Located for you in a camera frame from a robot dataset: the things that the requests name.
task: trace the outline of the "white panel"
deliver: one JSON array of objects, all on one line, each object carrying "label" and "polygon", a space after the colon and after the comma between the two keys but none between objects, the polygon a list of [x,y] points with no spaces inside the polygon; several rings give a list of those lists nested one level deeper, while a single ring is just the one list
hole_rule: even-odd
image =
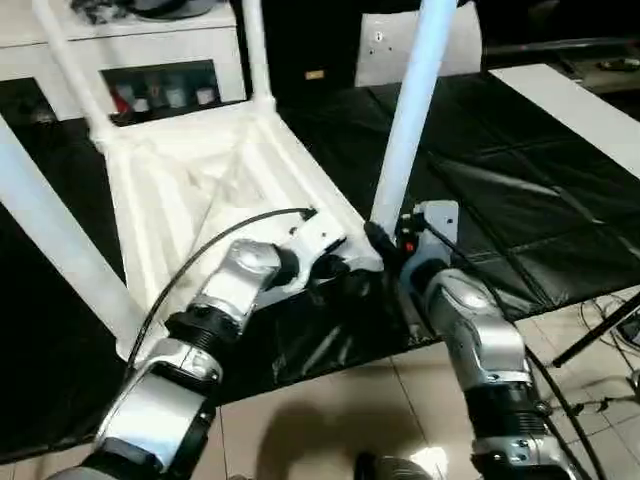
[{"label": "white panel", "polygon": [[640,122],[547,65],[491,73],[640,178]]},{"label": "white panel", "polygon": [[[356,86],[401,82],[411,53],[418,12],[362,17]],[[482,37],[473,2],[453,19],[440,75],[480,71]]]}]

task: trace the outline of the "white cabinet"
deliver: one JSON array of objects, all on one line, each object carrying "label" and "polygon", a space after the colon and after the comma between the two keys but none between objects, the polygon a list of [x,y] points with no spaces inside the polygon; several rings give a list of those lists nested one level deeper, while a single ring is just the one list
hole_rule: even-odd
[{"label": "white cabinet", "polygon": [[[90,86],[105,112],[115,113],[102,72],[171,63],[210,60],[222,102],[245,96],[236,20],[228,3],[201,17],[175,22],[126,19],[92,26],[68,7],[51,0]],[[31,2],[0,2],[0,81],[34,78],[59,120],[81,115],[53,60],[44,32],[31,12]]]}]

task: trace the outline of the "white pole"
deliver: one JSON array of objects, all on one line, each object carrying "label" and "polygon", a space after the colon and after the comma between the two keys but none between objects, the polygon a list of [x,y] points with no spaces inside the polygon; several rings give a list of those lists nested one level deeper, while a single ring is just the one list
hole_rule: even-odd
[{"label": "white pole", "polygon": [[243,0],[244,31],[247,36],[253,101],[260,108],[275,109],[275,99],[271,94],[269,62],[264,36],[261,0]]},{"label": "white pole", "polygon": [[402,208],[457,0],[422,0],[416,37],[400,89],[371,220],[391,237]]},{"label": "white pole", "polygon": [[[0,202],[116,337],[126,358],[143,312],[0,116]],[[149,332],[145,351],[164,328]]]}]

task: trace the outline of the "metal bracket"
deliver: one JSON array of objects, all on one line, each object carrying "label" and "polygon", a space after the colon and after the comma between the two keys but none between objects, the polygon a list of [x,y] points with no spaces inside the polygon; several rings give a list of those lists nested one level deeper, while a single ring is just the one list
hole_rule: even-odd
[{"label": "metal bracket", "polygon": [[[423,215],[430,225],[454,244],[458,241],[459,210],[458,202],[454,200],[421,202],[413,207],[414,215]],[[451,251],[435,235],[425,229],[420,234],[416,252],[407,260],[400,272],[400,283],[412,291],[411,274],[424,262],[434,259],[450,265]]]}]

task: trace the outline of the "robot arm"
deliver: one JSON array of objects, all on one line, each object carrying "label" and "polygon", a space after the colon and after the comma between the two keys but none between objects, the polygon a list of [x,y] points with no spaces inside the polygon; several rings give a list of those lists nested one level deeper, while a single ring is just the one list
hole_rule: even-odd
[{"label": "robot arm", "polygon": [[428,282],[424,310],[464,392],[478,472],[486,480],[579,480],[540,415],[522,337],[487,288],[460,270],[443,269]]},{"label": "robot arm", "polygon": [[207,442],[230,355],[259,295],[273,287],[302,290],[322,255],[345,239],[331,217],[318,213],[281,246],[236,240],[183,312],[166,322],[127,382],[82,465],[56,480],[190,478]]}]

